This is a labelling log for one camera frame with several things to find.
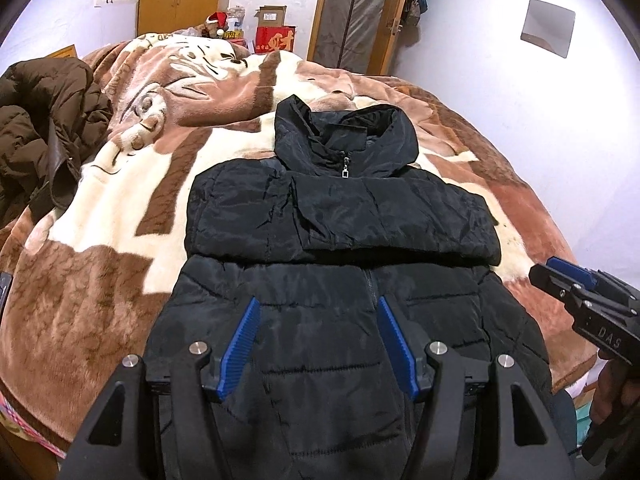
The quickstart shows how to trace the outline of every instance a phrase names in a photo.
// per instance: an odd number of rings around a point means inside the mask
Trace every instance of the stuffed toy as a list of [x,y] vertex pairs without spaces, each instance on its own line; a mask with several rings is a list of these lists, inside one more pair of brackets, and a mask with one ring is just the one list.
[[228,28],[226,12],[214,12],[205,20],[202,35],[205,38],[218,38],[222,40]]

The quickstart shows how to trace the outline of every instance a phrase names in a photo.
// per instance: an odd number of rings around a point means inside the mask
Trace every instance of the cardboard box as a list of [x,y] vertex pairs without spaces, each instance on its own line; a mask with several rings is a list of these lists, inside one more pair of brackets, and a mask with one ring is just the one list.
[[258,27],[283,27],[287,6],[263,6],[258,10]]
[[266,54],[274,50],[293,52],[295,27],[258,27],[255,35],[255,53]]

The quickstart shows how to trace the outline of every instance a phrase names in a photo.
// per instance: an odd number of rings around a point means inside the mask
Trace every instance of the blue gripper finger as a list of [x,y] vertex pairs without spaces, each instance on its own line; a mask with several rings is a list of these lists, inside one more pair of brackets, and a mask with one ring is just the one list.
[[576,283],[580,283],[586,290],[593,290],[598,280],[587,270],[572,264],[557,256],[552,256],[546,261],[546,266],[568,276]]
[[252,298],[236,323],[235,330],[230,333],[230,338],[212,349],[209,370],[219,402],[223,402],[238,386],[259,327],[260,303]]
[[378,301],[378,331],[389,356],[398,387],[413,402],[422,402],[433,385],[434,370],[427,363],[427,333],[409,321],[392,298]]

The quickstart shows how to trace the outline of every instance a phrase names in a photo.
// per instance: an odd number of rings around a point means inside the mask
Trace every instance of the metal screw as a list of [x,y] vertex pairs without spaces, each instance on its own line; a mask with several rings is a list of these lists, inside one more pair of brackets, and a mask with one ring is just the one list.
[[202,355],[207,351],[207,344],[203,341],[196,341],[189,346],[189,352],[193,355]]
[[127,368],[133,368],[140,362],[140,358],[135,354],[129,354],[122,360],[122,365]]
[[447,345],[445,345],[442,341],[434,341],[429,345],[429,350],[431,353],[436,355],[442,355],[447,353]]
[[511,368],[516,361],[513,360],[513,357],[507,354],[502,354],[498,357],[498,364],[503,368]]

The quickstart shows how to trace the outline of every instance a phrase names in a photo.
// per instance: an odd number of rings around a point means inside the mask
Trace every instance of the blanket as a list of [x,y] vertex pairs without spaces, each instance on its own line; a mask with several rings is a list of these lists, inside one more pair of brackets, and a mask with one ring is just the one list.
[[396,105],[414,124],[414,165],[482,195],[497,225],[495,272],[537,320],[555,389],[593,365],[561,303],[533,288],[535,262],[573,256],[540,200],[471,124],[408,82],[330,70],[289,52],[249,56],[222,40],[147,34],[85,61],[113,104],[108,142],[82,167],[71,206],[27,208],[0,232],[14,282],[0,326],[0,393],[21,427],[63,454],[122,357],[147,335],[186,260],[194,177],[232,158],[273,155],[274,110]]

